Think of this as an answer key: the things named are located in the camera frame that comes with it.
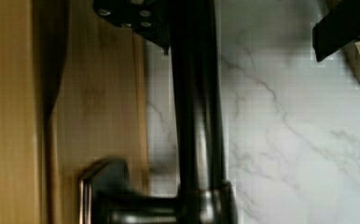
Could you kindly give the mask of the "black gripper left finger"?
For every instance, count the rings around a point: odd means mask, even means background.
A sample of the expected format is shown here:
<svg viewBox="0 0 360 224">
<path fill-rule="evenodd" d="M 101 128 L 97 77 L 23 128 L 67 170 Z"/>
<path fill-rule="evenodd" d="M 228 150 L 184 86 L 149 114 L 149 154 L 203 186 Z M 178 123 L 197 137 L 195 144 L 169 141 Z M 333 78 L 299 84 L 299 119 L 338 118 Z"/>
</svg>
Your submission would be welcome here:
<svg viewBox="0 0 360 224">
<path fill-rule="evenodd" d="M 128 28 L 169 54 L 171 45 L 168 0 L 93 0 L 93 9 L 104 20 Z"/>
</svg>

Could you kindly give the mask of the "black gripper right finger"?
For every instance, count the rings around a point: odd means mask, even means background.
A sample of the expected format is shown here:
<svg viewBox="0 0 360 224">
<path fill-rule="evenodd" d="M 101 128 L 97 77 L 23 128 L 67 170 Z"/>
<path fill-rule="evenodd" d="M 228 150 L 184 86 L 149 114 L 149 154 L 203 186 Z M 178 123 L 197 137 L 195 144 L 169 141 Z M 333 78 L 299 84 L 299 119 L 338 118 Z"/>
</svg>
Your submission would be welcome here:
<svg viewBox="0 0 360 224">
<path fill-rule="evenodd" d="M 340 0 L 312 29 L 318 62 L 360 39 L 360 0 Z"/>
</svg>

